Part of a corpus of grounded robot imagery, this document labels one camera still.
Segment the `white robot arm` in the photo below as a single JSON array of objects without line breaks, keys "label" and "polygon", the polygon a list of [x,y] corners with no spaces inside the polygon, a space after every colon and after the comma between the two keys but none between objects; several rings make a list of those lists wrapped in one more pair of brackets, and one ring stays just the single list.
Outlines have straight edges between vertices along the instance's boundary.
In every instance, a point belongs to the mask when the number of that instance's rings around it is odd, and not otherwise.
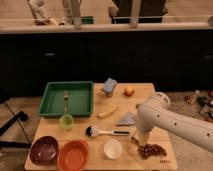
[{"label": "white robot arm", "polygon": [[172,112],[170,105],[171,100],[162,92],[155,92],[137,104],[137,130],[149,133],[159,127],[213,153],[213,124]]}]

